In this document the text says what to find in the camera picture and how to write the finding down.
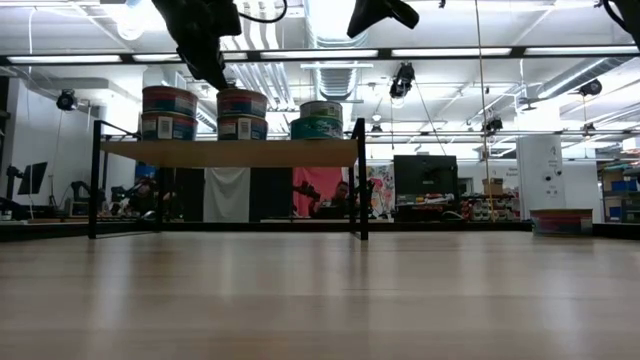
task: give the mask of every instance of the black monitor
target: black monitor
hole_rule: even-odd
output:
[[[396,203],[425,194],[453,194],[457,200],[458,164],[455,156],[397,155],[393,157]]]
[[[18,195],[35,195],[39,193],[46,171],[46,162],[27,166],[18,189]]]

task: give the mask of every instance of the ceiling light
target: ceiling light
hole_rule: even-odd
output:
[[[139,62],[182,62],[178,54],[133,55],[133,60]]]
[[[635,46],[571,46],[571,47],[530,47],[525,55],[609,55],[638,54]]]
[[[260,58],[272,59],[329,59],[329,58],[375,58],[378,50],[308,50],[308,51],[263,51]]]
[[[225,61],[247,60],[247,53],[244,52],[222,52]]]
[[[482,56],[504,56],[511,53],[511,48],[483,48]],[[458,49],[398,49],[391,50],[392,57],[443,57],[443,56],[479,56],[477,48]]]
[[[118,55],[60,55],[60,56],[9,56],[12,64],[76,64],[76,63],[118,63]]]
[[[404,106],[404,98],[391,98],[391,106],[396,109],[400,109]]]
[[[340,64],[340,63],[315,63],[315,64],[302,64],[300,65],[300,69],[303,70],[316,70],[316,69],[372,69],[373,68],[373,64],[371,63],[367,63],[367,64],[358,64],[358,63],[351,63],[351,64]]]

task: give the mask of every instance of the white curtain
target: white curtain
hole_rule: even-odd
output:
[[[251,168],[208,168],[204,179],[205,222],[249,222]]]

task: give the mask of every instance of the camera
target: camera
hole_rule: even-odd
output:
[[[62,111],[73,111],[78,108],[78,99],[75,97],[75,91],[71,89],[62,90],[56,106]]]

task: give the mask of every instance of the shelf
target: shelf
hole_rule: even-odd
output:
[[[640,177],[640,168],[630,168],[622,172],[623,176]]]
[[[351,167],[356,140],[103,142],[108,153],[168,168]]]
[[[640,191],[605,191],[605,198],[610,197],[640,197]]]

